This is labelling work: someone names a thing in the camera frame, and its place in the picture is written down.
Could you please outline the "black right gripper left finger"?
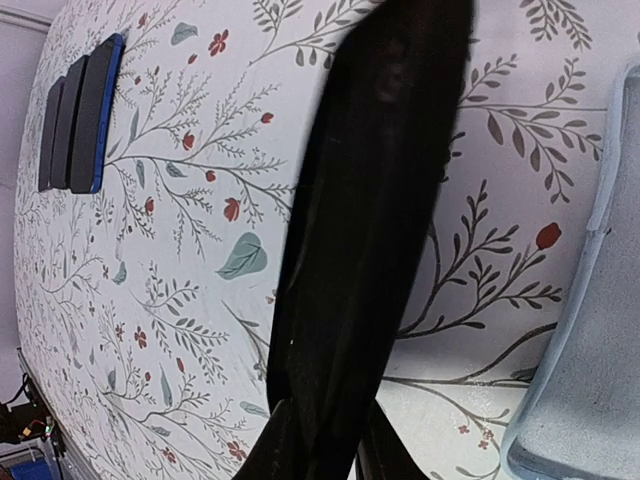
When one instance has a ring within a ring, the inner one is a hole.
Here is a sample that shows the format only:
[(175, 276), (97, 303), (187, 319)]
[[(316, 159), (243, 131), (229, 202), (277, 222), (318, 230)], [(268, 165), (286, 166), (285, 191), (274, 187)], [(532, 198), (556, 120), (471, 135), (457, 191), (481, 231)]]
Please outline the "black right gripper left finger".
[(299, 479), (299, 438), (299, 418), (293, 400), (281, 400), (233, 479)]

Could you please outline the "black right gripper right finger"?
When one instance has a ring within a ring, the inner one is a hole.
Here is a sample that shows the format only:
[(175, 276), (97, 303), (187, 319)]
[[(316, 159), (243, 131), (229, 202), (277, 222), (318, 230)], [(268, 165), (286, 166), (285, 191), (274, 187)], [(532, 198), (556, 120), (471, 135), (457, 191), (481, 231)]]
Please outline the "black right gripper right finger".
[(425, 480), (377, 401), (362, 432), (355, 471), (358, 480)]

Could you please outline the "light blue phone case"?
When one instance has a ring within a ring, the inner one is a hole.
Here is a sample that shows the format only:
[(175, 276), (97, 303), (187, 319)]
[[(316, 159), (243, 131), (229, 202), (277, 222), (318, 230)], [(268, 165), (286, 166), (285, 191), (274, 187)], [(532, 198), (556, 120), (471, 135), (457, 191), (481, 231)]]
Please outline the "light blue phone case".
[(515, 479), (639, 476), (639, 63), (615, 80), (563, 315), (505, 431)]

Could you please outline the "black phone case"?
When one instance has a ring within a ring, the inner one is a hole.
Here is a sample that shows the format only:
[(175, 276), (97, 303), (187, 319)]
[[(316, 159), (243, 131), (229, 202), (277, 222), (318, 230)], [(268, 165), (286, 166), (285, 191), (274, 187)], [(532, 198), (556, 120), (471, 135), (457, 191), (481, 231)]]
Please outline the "black phone case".
[(474, 5), (385, 1), (341, 42), (295, 191), (267, 365), (299, 479), (355, 473), (449, 155)]

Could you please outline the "black phone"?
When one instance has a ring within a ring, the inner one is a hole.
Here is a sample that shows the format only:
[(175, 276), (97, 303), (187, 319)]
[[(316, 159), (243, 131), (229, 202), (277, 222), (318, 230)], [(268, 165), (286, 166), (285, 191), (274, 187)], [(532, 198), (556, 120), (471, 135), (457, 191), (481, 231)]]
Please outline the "black phone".
[(76, 115), (69, 188), (95, 194), (102, 186), (106, 143), (115, 86), (125, 47), (114, 33), (89, 55)]
[(40, 161), (38, 171), (38, 191), (51, 188), (51, 168), (55, 141), (56, 125), (66, 77), (60, 76), (51, 86), (46, 102), (41, 135)]
[(71, 150), (75, 135), (78, 102), (89, 56), (83, 55), (68, 69), (59, 103), (51, 165), (51, 186), (69, 186)]

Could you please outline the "left arm base with board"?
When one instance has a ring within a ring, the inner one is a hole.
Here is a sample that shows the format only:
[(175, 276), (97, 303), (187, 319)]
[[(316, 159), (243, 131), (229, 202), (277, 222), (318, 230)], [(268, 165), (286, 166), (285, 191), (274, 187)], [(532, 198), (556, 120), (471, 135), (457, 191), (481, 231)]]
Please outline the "left arm base with board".
[(58, 455), (67, 452), (58, 421), (35, 382), (23, 373), (16, 393), (1, 401), (1, 453), (17, 450), (33, 440), (50, 442)]

